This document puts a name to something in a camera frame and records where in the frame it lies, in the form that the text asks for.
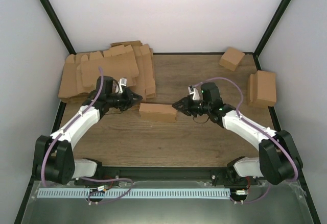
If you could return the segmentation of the brown cardboard box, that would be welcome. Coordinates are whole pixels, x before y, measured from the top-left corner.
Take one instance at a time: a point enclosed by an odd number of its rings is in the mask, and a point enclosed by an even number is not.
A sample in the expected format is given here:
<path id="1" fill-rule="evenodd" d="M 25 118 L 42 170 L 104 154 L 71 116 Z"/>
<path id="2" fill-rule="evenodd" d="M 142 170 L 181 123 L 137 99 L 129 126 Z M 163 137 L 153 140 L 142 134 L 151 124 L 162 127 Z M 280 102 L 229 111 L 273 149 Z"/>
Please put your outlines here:
<path id="1" fill-rule="evenodd" d="M 175 122 L 177 118 L 177 110 L 171 105 L 141 103 L 139 114 L 142 120 Z"/>

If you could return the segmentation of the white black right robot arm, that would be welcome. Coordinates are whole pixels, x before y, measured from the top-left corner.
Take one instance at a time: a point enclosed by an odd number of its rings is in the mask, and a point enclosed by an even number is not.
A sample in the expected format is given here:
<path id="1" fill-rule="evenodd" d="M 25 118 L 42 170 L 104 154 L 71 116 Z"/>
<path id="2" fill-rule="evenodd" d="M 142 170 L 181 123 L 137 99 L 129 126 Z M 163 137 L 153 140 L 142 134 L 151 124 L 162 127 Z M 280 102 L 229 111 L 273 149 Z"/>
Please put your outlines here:
<path id="1" fill-rule="evenodd" d="M 239 107 L 223 102 L 215 83 L 201 83 L 201 89 L 189 86 L 189 94 L 172 107 L 191 117 L 206 114 L 209 120 L 250 143 L 257 158 L 240 157 L 228 164 L 227 178 L 234 185 L 245 177 L 264 178 L 272 185 L 296 181 L 303 167 L 291 134 L 264 127 L 244 116 Z"/>

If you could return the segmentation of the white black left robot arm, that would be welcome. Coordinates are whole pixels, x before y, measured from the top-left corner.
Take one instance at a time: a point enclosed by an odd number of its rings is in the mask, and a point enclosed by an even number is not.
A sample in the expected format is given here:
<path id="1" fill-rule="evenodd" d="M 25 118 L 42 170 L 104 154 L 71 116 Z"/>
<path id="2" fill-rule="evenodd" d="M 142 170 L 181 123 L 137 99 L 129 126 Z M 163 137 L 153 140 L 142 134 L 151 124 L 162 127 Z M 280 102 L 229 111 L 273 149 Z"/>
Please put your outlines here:
<path id="1" fill-rule="evenodd" d="M 41 135 L 35 144 L 32 175 L 42 182 L 67 184 L 75 178 L 87 178 L 93 185 L 104 180 L 99 162 L 74 158 L 73 150 L 82 136 L 111 108 L 126 111 L 143 97 L 127 87 L 127 80 L 116 81 L 100 76 L 96 88 L 82 103 L 78 112 L 59 130 L 49 136 Z"/>

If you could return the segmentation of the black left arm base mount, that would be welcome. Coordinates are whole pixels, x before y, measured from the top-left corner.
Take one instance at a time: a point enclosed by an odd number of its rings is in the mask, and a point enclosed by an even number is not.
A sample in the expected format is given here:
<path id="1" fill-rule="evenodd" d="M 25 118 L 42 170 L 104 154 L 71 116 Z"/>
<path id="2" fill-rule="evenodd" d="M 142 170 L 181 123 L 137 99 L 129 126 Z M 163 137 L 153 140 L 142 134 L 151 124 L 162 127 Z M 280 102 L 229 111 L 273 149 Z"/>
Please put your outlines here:
<path id="1" fill-rule="evenodd" d="M 117 179 L 120 176 L 120 170 L 115 167 L 100 167 L 100 169 L 96 170 L 96 173 L 93 177 L 89 177 L 91 179 L 96 179 L 96 180 L 110 180 L 110 179 Z M 74 185 L 75 186 L 85 186 L 85 187 L 91 187 L 91 188 L 96 188 L 101 185 L 108 185 L 108 186 L 117 186 L 117 182 L 106 182 L 106 183 L 98 183 L 98 182 L 93 182 L 89 180 L 74 180 Z"/>

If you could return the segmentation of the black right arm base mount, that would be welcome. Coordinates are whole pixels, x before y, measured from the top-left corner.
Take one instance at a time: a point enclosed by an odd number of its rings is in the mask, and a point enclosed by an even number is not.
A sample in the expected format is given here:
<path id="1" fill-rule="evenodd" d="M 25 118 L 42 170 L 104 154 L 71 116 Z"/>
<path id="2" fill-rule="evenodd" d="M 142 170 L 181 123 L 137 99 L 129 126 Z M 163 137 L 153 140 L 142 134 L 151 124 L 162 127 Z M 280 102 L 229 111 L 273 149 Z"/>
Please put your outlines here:
<path id="1" fill-rule="evenodd" d="M 230 161 L 226 167 L 218 167 L 210 170 L 210 176 L 212 180 L 212 185 L 222 185 L 222 186 L 245 186 L 248 184 L 248 180 L 246 177 L 240 177 L 233 165 L 241 159 L 245 157 L 238 157 L 232 161 Z"/>

